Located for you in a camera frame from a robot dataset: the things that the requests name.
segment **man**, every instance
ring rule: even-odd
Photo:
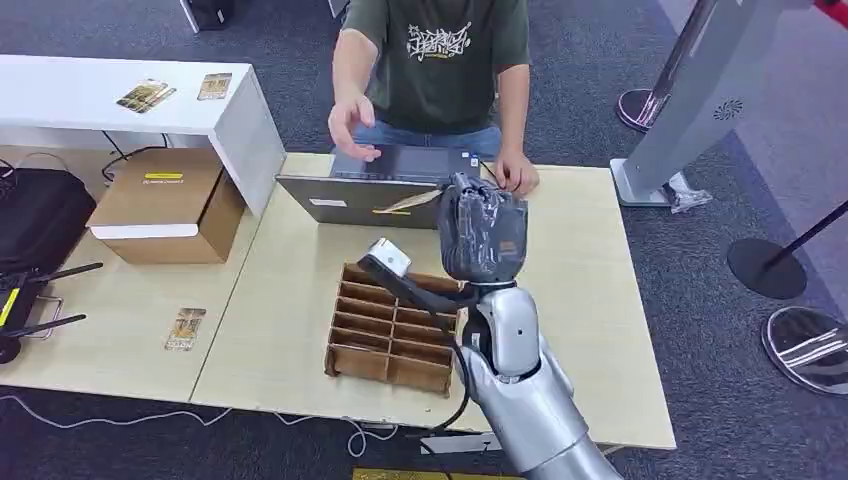
[[[496,157],[500,186],[526,195],[539,183],[524,155],[529,61],[527,0],[351,0],[330,134],[365,161],[375,144],[468,148]],[[503,134],[489,117],[496,76]]]

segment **laptop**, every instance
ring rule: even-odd
[[[386,212],[415,195],[434,192],[432,183],[277,175],[277,182],[319,223],[436,229],[439,202]]]
[[[482,157],[468,150],[375,147],[381,155],[373,162],[336,153],[330,177],[277,175],[277,182],[319,223],[435,230],[439,185],[455,172],[480,175]],[[387,211],[397,202],[419,195],[430,199]]]

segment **hand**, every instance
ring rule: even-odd
[[[380,156],[380,151],[374,145],[357,145],[353,142],[351,131],[359,122],[366,127],[374,127],[374,106],[365,95],[336,102],[330,110],[327,125],[339,150],[353,158],[370,162]]]
[[[519,198],[539,185],[539,172],[520,150],[501,150],[495,161],[498,185]]]

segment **jeans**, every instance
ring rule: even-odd
[[[367,145],[408,145],[413,147],[466,148],[474,153],[496,157],[501,150],[501,129],[491,125],[483,130],[458,135],[417,133],[377,121],[374,128],[360,124],[353,141]]]

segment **cable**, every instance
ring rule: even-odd
[[[81,427],[83,425],[88,425],[88,424],[92,424],[92,423],[106,423],[108,425],[114,425],[114,426],[117,426],[117,427],[126,427],[126,426],[129,426],[129,425],[135,425],[137,423],[146,422],[148,420],[158,420],[158,419],[161,419],[161,418],[176,417],[176,416],[180,416],[180,415],[189,416],[189,417],[197,420],[198,422],[200,422],[200,424],[202,426],[208,427],[208,426],[214,424],[215,422],[217,422],[218,420],[221,420],[222,418],[224,418],[230,412],[233,411],[232,408],[228,408],[228,409],[224,410],[222,413],[220,413],[218,416],[216,416],[215,418],[213,418],[212,420],[209,420],[209,421],[203,420],[202,418],[200,418],[195,413],[187,412],[185,410],[179,410],[179,411],[176,411],[176,412],[164,413],[164,414],[161,414],[161,415],[150,415],[148,417],[141,417],[141,418],[137,418],[135,420],[129,420],[129,421],[126,421],[126,422],[118,422],[118,421],[115,421],[115,420],[109,420],[107,418],[89,418],[87,420],[81,420],[79,422],[71,423],[71,424],[68,424],[68,425],[63,425],[61,423],[54,422],[53,420],[50,420],[49,418],[45,418],[45,417],[39,415],[32,408],[30,408],[29,405],[27,405],[23,400],[21,400],[16,395],[2,396],[2,397],[0,397],[0,401],[2,401],[2,400],[14,400],[14,401],[18,402],[18,405],[20,405],[21,408],[26,410],[26,412],[28,414],[30,414],[30,416],[32,416],[34,419],[36,419],[36,420],[38,420],[42,423],[46,423],[47,425],[50,425],[52,427],[60,428],[62,430],[68,430],[68,429],[71,429],[71,428]],[[279,413],[276,413],[276,412],[273,412],[273,413],[274,413],[274,416],[277,417],[277,419],[279,419],[281,422],[283,422],[283,424],[285,424],[286,426],[289,426],[289,427],[293,426],[293,425],[297,425],[300,422],[305,422],[307,420],[312,420],[314,418],[317,418],[317,417],[301,417],[301,418],[297,418],[295,420],[286,420]],[[353,432],[353,434],[347,440],[347,452],[350,454],[351,457],[354,457],[354,458],[360,458],[361,456],[363,456],[365,454],[365,450],[366,450],[366,448],[368,448],[367,437],[375,438],[375,439],[380,440],[380,441],[386,441],[386,440],[391,440],[392,437],[394,437],[395,434],[397,434],[397,432],[398,432],[398,426],[395,425],[394,428],[392,429],[391,433],[389,433],[388,435],[378,435],[376,433],[369,432],[369,431],[363,429],[361,425],[359,425],[358,423],[356,423],[355,421],[353,421],[349,418],[342,418],[342,420],[353,425],[353,428],[356,429],[356,431]],[[355,451],[353,449],[353,442],[357,438],[362,439],[362,448]]]
[[[5,165],[8,170],[0,175],[0,200],[4,200],[17,188],[18,172],[17,168],[2,158],[0,158],[0,165]]]
[[[139,154],[141,152],[145,152],[147,150],[153,150],[153,149],[156,149],[156,148],[168,148],[168,137],[164,133],[162,133],[161,135],[162,135],[163,145],[149,145],[147,147],[142,147],[142,148],[139,148],[137,150],[133,150],[130,153],[124,153],[123,151],[121,151],[120,148],[118,148],[118,144],[116,144],[115,141],[112,140],[112,137],[110,137],[108,133],[106,133],[104,130],[101,130],[101,132],[103,132],[103,135],[105,135],[106,138],[109,139],[109,143],[111,143],[112,146],[115,147],[115,151],[117,151],[118,154],[120,155],[118,158],[107,163],[105,167],[100,169],[100,173],[103,175],[103,178],[105,178],[106,181],[108,181],[108,182],[112,182],[112,181],[115,180],[115,174],[109,172],[109,169],[112,168],[112,165],[120,162],[121,160],[128,160],[133,155],[137,155],[137,154]]]
[[[495,175],[495,172],[493,172],[493,171],[492,171],[492,169],[491,169],[491,168],[489,168],[489,166],[488,166],[488,165],[486,165],[486,162],[480,162],[480,164],[481,164],[481,165],[483,165],[483,168],[485,168],[485,169],[486,169],[486,171],[487,171],[487,172],[489,172],[489,175],[491,175],[491,176],[492,176],[492,178],[494,178],[494,179],[496,179],[496,180],[497,180],[498,176],[497,176],[497,175]]]
[[[141,417],[141,418],[137,418],[135,420],[130,420],[128,422],[118,422],[118,421],[115,421],[115,420],[109,420],[107,418],[89,418],[88,420],[82,420],[82,421],[79,421],[79,422],[76,422],[76,423],[71,423],[71,424],[68,424],[68,425],[62,425],[61,423],[56,423],[53,420],[50,420],[48,418],[44,418],[41,415],[35,413],[29,407],[29,405],[24,403],[23,400],[21,400],[20,398],[18,398],[15,395],[5,395],[5,396],[0,397],[0,400],[14,400],[14,401],[18,402],[18,405],[20,405],[21,408],[26,410],[26,412],[29,413],[30,415],[32,415],[32,417],[35,418],[36,420],[41,421],[43,423],[46,423],[47,425],[50,425],[52,427],[61,428],[62,430],[81,427],[83,425],[88,425],[90,423],[106,423],[106,424],[109,424],[109,425],[115,425],[117,427],[126,427],[126,426],[129,426],[129,425],[135,425],[137,423],[146,422],[148,420],[158,420],[160,418],[176,417],[176,416],[179,416],[179,415],[187,415],[187,416],[197,420],[198,422],[200,422],[200,424],[203,425],[204,427],[208,427],[208,426],[212,425],[213,423],[217,422],[218,420],[224,418],[228,413],[230,413],[233,410],[232,408],[228,408],[228,409],[224,410],[223,413],[221,413],[217,417],[213,418],[212,420],[209,420],[208,422],[206,420],[203,420],[202,418],[200,418],[195,413],[187,412],[185,410],[180,410],[180,411],[176,411],[176,412],[164,413],[164,414],[161,414],[161,415],[150,415],[149,417]]]
[[[462,370],[462,378],[463,380],[467,381],[467,379],[471,377],[468,373],[468,364],[465,362],[465,357],[462,355],[462,349],[459,347],[459,343],[457,343],[456,338],[451,335],[450,331],[448,330],[448,327],[443,324],[442,320],[439,318],[436,312],[430,312],[430,316],[433,317],[433,320],[436,322],[437,325],[439,325],[439,328],[442,330],[442,333],[444,333],[445,336],[448,338],[448,343],[450,344],[448,346],[451,348],[451,350],[453,350],[454,355],[456,355],[457,360],[459,361],[459,367]],[[424,438],[444,431],[449,426],[453,425],[453,423],[457,421],[463,413],[465,413],[465,408],[468,407],[468,401],[470,399],[471,392],[468,390],[468,388],[465,388],[462,394],[462,401],[459,403],[459,407],[456,409],[453,415],[448,417],[448,419],[444,422],[428,429],[424,433],[409,435],[409,437]]]
[[[431,311],[430,316],[433,317],[433,321],[436,323],[436,325],[439,325],[439,328],[442,330],[442,333],[444,333],[445,336],[448,338],[448,343],[450,344],[449,346],[450,346],[451,350],[453,350],[454,355],[456,355],[457,361],[459,362],[459,367],[462,370],[463,382],[467,382],[468,379],[471,378],[470,375],[469,375],[468,363],[465,361],[465,356],[462,355],[462,349],[460,348],[459,343],[456,341],[456,337],[451,335],[450,330],[448,330],[448,326],[445,324],[445,322],[441,321],[441,319],[436,314],[436,312]],[[424,443],[424,438],[433,436],[434,434],[439,433],[439,432],[443,432],[449,426],[453,425],[453,423],[455,421],[457,421],[457,419],[459,419],[459,417],[461,417],[463,413],[465,413],[465,408],[468,407],[468,401],[470,400],[470,398],[471,398],[471,392],[468,390],[468,387],[465,387],[463,389],[463,393],[462,393],[462,401],[459,403],[459,407],[457,407],[457,409],[453,413],[453,415],[448,417],[448,419],[445,420],[444,422],[436,425],[435,427],[428,429],[424,433],[408,435],[408,437],[418,438],[418,443],[421,444],[421,448],[423,448],[424,450],[429,452],[431,455],[433,455],[433,458],[436,458],[435,457],[436,452],[434,452],[433,449],[430,448],[429,445]],[[448,480],[453,480],[453,476],[444,467],[444,465],[440,464],[440,467],[441,467],[441,473],[443,473],[448,478]]]
[[[446,477],[448,477],[448,480],[453,480],[453,475],[451,475],[451,473],[448,471],[448,469],[445,467],[445,465],[441,462],[441,460],[439,460],[439,457],[436,456],[436,452],[434,452],[433,449],[430,448],[430,445],[427,445],[426,443],[424,443],[423,438],[421,440],[419,440],[419,443],[421,443],[421,448],[423,448],[424,450],[427,450],[427,453],[432,455],[433,459],[436,460],[436,462],[439,464],[439,468],[441,469],[441,473],[443,473]]]
[[[115,151],[118,152],[118,155],[120,155],[119,158],[126,158],[126,154],[121,151],[121,147],[119,147],[118,144],[115,143],[114,140],[112,140],[112,137],[110,137],[109,134],[106,133],[106,130],[101,130],[101,132],[103,132],[103,136],[106,137],[106,140],[109,140],[109,143],[111,143],[112,146],[115,147]]]
[[[34,157],[34,156],[36,156],[36,155],[44,155],[44,156],[47,156],[47,157],[53,157],[53,158],[55,158],[56,160],[59,160],[59,163],[61,163],[61,164],[62,164],[62,167],[64,167],[64,168],[65,168],[65,171],[66,171],[66,172],[70,172],[70,171],[71,171],[71,168],[70,168],[70,167],[68,167],[68,162],[67,162],[64,158],[60,157],[59,155],[56,155],[56,154],[53,154],[53,153],[49,153],[49,152],[31,152],[31,153],[28,153],[28,154],[24,155],[24,158],[22,158],[22,159],[18,162],[18,164],[17,164],[17,165],[15,165],[15,168],[19,168],[21,165],[23,165],[24,160],[26,160],[27,158]]]

